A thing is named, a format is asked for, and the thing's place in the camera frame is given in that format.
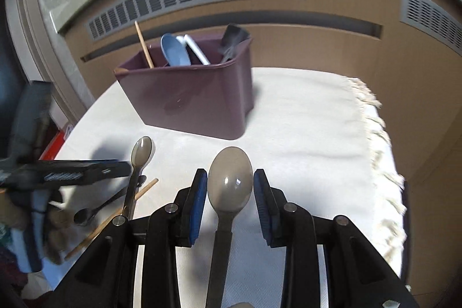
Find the beige wall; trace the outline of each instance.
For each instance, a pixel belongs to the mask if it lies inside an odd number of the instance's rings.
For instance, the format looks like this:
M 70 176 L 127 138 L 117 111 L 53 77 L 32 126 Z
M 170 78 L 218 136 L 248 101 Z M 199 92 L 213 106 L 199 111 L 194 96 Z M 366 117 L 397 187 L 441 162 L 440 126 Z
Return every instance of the beige wall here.
M 82 56 L 113 41 L 132 35 L 124 29 L 92 42 L 84 23 L 115 0 L 98 0 L 85 10 L 67 31 L 65 38 L 76 63 L 93 94 L 98 97 L 115 80 L 112 70 L 138 51 L 137 44 L 103 55 L 87 63 Z M 459 21 L 461 8 L 454 0 L 432 0 Z M 254 38 L 254 66 L 276 66 L 329 71 L 361 78 L 383 103 L 381 117 L 393 142 L 398 172 L 411 184 L 415 225 L 413 292 L 435 293 L 447 285 L 454 265 L 460 262 L 455 244 L 438 225 L 456 214 L 454 199 L 460 189 L 462 157 L 462 57 L 433 37 L 399 22 L 400 0 L 236 0 L 202 5 L 143 21 L 147 30 L 178 20 L 242 10 L 301 10 L 352 17 L 383 26 L 380 38 L 343 30 L 295 25 L 252 24 L 246 28 Z M 196 31 L 223 30 L 224 27 Z M 445 190 L 451 209 L 442 204 Z M 439 213 L 431 216 L 425 209 Z M 446 237 L 443 259 L 425 261 L 429 246 L 425 236 Z M 439 272 L 424 274 L 427 268 Z

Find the bolt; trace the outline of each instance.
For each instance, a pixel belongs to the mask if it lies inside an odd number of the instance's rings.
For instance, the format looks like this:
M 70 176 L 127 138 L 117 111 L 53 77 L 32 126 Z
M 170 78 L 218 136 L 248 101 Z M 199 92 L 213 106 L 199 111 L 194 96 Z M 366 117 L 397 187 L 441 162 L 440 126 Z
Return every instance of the bolt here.
M 336 221 L 341 226 L 346 226 L 350 222 L 345 216 L 338 216 Z
M 175 203 L 167 204 L 163 207 L 167 213 L 175 213 L 178 210 L 178 205 Z
M 297 206 L 294 203 L 285 203 L 284 210 L 288 211 L 289 213 L 294 213 L 297 210 Z
M 395 302 L 394 300 L 387 300 L 385 303 L 382 304 L 383 308 L 398 308 L 400 303 Z
M 117 216 L 117 217 L 114 217 L 113 220 L 112 220 L 112 224 L 114 226 L 120 226 L 120 225 L 123 225 L 125 223 L 125 217 L 124 216 Z

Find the purple plastic container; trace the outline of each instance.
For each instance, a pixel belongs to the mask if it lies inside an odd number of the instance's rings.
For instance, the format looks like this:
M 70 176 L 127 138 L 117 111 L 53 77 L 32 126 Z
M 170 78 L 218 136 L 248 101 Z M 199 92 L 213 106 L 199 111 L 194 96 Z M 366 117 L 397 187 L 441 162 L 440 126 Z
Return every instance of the purple plastic container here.
M 145 124 L 226 140 L 244 134 L 254 106 L 251 39 L 237 45 L 234 59 L 219 64 L 221 37 L 193 36 L 207 66 L 189 48 L 191 66 L 167 66 L 160 42 L 148 48 L 155 68 L 149 69 L 143 51 L 119 66 L 128 72 L 115 76 Z

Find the white tablecloth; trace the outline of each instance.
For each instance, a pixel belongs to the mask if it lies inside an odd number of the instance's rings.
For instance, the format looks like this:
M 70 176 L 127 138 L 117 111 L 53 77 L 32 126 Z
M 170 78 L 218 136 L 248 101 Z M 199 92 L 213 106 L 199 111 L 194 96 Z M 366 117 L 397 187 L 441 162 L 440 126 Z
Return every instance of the white tablecloth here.
M 221 149 L 239 146 L 254 171 L 265 169 L 270 185 L 282 189 L 287 200 L 315 216 L 348 216 L 399 273 L 405 238 L 401 177 L 374 107 L 378 106 L 375 97 L 358 80 L 317 71 L 254 68 L 253 83 L 255 108 L 248 115 L 246 132 L 238 140 L 227 141 L 144 125 L 116 82 L 77 124 L 58 159 L 129 160 L 135 142 L 150 136 L 156 153 L 144 174 L 148 181 L 158 178 L 159 183 L 137 203 L 137 218 L 172 202 L 179 189 L 191 184 L 197 168 L 209 170 Z M 73 211 L 96 207 L 126 183 L 117 179 L 65 188 L 66 207 Z M 118 205 L 102 210 L 95 224 Z M 206 200 L 196 244 L 177 248 L 183 308 L 205 305 L 217 223 Z M 84 236 L 82 230 L 75 231 L 74 244 Z M 223 306 L 246 301 L 255 307 L 279 307 L 285 250 L 266 246 L 253 195 L 236 217 L 233 234 Z M 139 306 L 141 265 L 139 257 L 135 307 Z M 60 268 L 47 265 L 45 273 L 55 284 L 69 267 L 70 263 Z M 321 272 L 322 306 L 327 307 L 322 267 Z

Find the gray plastic spoon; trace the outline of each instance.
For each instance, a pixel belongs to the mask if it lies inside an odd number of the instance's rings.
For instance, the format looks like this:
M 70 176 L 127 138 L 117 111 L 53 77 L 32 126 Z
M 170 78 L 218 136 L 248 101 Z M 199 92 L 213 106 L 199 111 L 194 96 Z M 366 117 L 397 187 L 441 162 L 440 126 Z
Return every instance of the gray plastic spoon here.
M 126 188 L 125 201 L 122 209 L 122 215 L 128 219 L 133 218 L 133 211 L 135 210 L 135 193 L 139 176 L 143 168 L 152 159 L 155 150 L 154 143 L 149 136 L 140 138 L 133 147 L 131 157 L 133 172 Z
M 210 204 L 218 215 L 208 280 L 206 308 L 220 308 L 231 250 L 232 222 L 249 201 L 253 189 L 252 165 L 235 146 L 223 149 L 212 162 L 207 179 Z

